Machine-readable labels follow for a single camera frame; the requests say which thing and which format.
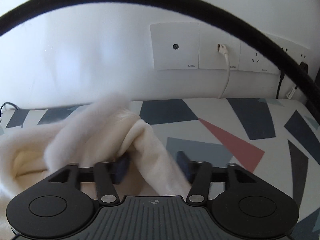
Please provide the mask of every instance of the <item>dark blue shape pattern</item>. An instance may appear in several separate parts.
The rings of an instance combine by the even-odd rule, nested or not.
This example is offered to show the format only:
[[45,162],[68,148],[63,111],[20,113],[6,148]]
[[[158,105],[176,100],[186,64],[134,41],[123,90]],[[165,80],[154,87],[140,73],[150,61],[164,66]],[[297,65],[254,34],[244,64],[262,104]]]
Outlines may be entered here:
[[292,168],[293,199],[300,208],[307,180],[308,157],[288,140]]
[[185,155],[183,151],[178,151],[176,161],[187,181],[191,183],[193,175],[189,165],[190,159],[187,157],[187,155]]
[[296,224],[291,233],[294,240],[319,240],[319,230],[313,232],[319,211],[320,208]]
[[151,125],[198,120],[182,99],[143,101],[140,117]]
[[26,119],[28,113],[29,113],[29,110],[25,110],[25,109],[15,110],[6,128],[12,128],[12,127],[23,125],[23,122]]
[[222,144],[205,143],[177,138],[167,139],[167,151],[177,158],[177,152],[183,151],[185,155],[193,161],[205,161],[211,163],[215,167],[227,167],[232,153]]
[[259,98],[228,98],[250,140],[276,137],[268,104]]
[[66,119],[72,112],[73,110],[70,110],[70,106],[48,109],[38,124],[52,123]]
[[320,164],[320,143],[303,117],[296,110],[284,126],[289,133],[311,154]]

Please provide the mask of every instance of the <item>white towel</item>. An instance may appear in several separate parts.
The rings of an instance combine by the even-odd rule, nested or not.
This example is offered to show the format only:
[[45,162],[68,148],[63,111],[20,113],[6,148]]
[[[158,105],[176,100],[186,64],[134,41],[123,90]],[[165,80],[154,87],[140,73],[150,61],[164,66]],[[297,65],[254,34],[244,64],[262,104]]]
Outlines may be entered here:
[[[190,185],[154,135],[128,110],[129,100],[113,93],[63,121],[23,128],[0,142],[0,239],[14,235],[6,219],[9,201],[68,163],[92,167],[128,152],[129,171],[116,190],[124,195],[182,195]],[[92,183],[82,191],[95,198]]]

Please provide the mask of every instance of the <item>metal screw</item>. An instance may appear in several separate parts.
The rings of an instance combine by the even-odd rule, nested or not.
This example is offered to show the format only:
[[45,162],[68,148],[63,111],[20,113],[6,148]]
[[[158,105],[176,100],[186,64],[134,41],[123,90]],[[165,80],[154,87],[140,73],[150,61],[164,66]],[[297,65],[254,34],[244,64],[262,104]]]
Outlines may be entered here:
[[112,203],[117,200],[117,197],[114,195],[104,195],[101,197],[101,201],[104,203]]
[[189,197],[189,200],[194,203],[200,203],[200,202],[204,201],[204,196],[192,195]]

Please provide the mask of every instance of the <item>black wire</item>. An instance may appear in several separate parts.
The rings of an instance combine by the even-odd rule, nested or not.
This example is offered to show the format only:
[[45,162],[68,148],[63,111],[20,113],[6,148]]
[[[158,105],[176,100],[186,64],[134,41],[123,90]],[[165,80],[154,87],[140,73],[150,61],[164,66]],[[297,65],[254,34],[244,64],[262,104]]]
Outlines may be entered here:
[[303,69],[303,71],[305,71],[307,74],[308,74],[308,71],[309,71],[309,66],[307,63],[304,63],[303,61],[300,63],[299,67],[301,67]]
[[158,7],[188,15],[244,41],[283,71],[320,111],[320,88],[282,49],[260,31],[227,11],[201,0],[29,0],[0,17],[0,36],[15,26],[59,8],[97,2]]
[[15,105],[14,103],[4,102],[4,103],[2,104],[2,106],[0,107],[0,117],[1,117],[1,114],[2,114],[2,112],[1,112],[2,107],[4,107],[5,105],[13,106],[16,110],[19,110],[19,109],[20,109],[20,108],[19,108],[17,105]]
[[279,99],[279,92],[280,92],[280,87],[281,87],[281,84],[282,84],[283,79],[284,79],[284,73],[281,71],[280,81],[279,81],[279,85],[278,85],[278,90],[277,90],[276,99]]

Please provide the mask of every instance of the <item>pink triangle pattern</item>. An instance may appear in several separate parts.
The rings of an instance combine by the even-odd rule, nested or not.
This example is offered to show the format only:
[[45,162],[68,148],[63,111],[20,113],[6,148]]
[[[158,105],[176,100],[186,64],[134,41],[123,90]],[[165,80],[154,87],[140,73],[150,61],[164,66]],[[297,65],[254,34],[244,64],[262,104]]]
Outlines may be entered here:
[[253,172],[264,151],[201,118],[199,121],[237,158],[245,169]]

